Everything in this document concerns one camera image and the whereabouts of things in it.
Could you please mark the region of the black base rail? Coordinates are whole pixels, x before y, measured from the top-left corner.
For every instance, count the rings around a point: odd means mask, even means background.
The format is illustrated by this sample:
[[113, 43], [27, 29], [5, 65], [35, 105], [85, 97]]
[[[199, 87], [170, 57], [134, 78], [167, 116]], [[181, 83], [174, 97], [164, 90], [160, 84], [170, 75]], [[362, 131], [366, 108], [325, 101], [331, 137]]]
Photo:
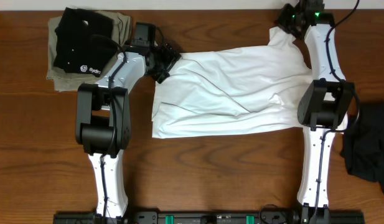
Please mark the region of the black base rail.
[[[107, 223], [123, 224], [261, 224], [261, 223], [309, 223], [297, 212], [273, 208], [258, 213], [162, 213], [155, 211], [137, 212], [133, 215], [108, 218]], [[318, 215], [317, 223], [364, 224], [365, 218], [359, 211], [333, 211]]]

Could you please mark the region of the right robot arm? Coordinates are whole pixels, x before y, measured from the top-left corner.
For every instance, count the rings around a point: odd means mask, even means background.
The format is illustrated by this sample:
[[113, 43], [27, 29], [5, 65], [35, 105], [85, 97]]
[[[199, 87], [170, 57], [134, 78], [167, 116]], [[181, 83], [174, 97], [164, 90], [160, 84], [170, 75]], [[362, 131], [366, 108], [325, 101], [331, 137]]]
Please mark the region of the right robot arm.
[[337, 23], [324, 6], [323, 1], [287, 3], [276, 20], [279, 28], [304, 41], [312, 70], [312, 82], [297, 106], [304, 134], [304, 163], [297, 193], [301, 207], [295, 223], [330, 223], [330, 150], [335, 135], [347, 128], [347, 110], [355, 94], [354, 84], [340, 69], [334, 40]]

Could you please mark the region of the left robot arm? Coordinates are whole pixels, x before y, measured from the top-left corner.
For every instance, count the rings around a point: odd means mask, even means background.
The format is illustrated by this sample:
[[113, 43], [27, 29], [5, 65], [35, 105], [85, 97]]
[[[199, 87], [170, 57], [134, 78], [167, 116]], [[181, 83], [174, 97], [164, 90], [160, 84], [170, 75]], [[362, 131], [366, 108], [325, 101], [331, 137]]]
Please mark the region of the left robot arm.
[[94, 168], [98, 205], [93, 223], [121, 223], [128, 206], [123, 153], [131, 138], [129, 93], [142, 77], [162, 83], [180, 59], [169, 43], [121, 49], [109, 72], [77, 90], [76, 141]]

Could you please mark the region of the dark crumpled garment pile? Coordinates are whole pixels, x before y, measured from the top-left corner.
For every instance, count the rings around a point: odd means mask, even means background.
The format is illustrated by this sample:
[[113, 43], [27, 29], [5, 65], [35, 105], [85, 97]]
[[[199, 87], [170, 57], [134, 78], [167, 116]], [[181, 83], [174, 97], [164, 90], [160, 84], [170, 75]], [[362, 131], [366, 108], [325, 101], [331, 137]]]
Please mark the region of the dark crumpled garment pile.
[[384, 101], [363, 103], [349, 121], [340, 153], [347, 173], [379, 183], [384, 194]]

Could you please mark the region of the folded black polo shirt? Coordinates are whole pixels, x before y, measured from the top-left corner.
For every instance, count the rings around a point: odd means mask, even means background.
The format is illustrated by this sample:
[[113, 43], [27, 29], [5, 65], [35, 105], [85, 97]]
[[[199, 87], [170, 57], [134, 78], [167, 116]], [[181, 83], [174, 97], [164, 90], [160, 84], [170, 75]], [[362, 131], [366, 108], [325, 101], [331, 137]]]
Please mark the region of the folded black polo shirt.
[[55, 29], [57, 35], [54, 66], [65, 73], [99, 77], [117, 52], [110, 42], [113, 20], [97, 12], [66, 8]]

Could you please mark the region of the white t-shirt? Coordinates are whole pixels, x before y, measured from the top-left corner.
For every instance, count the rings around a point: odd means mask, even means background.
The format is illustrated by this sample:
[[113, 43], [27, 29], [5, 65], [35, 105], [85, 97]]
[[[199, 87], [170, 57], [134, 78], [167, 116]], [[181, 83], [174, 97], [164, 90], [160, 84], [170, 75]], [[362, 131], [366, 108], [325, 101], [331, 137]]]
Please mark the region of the white t-shirt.
[[299, 126], [312, 82], [294, 37], [279, 27], [266, 45], [183, 53], [152, 106], [154, 138], [253, 134]]

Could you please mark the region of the folded khaki garment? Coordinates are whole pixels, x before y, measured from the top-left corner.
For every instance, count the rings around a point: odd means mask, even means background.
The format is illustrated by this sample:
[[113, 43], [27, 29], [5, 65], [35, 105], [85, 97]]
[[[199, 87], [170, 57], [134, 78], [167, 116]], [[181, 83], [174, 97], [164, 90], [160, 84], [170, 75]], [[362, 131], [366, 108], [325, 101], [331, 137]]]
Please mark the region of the folded khaki garment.
[[75, 91], [82, 83], [93, 84], [103, 76], [105, 76], [110, 68], [115, 64], [117, 60], [117, 53], [119, 52], [118, 46], [124, 45], [131, 35], [131, 17], [119, 12], [108, 11], [93, 11], [109, 17], [113, 20], [113, 33], [111, 35], [110, 42], [117, 47], [117, 52], [109, 60], [104, 67], [101, 75], [96, 77], [92, 74], [81, 73], [65, 73], [61, 68], [54, 66], [54, 59], [57, 56], [56, 45], [57, 35], [55, 29], [57, 28], [62, 15], [59, 17], [51, 18], [48, 21], [49, 39], [48, 39], [48, 70], [46, 79], [54, 82], [54, 90], [56, 91]]

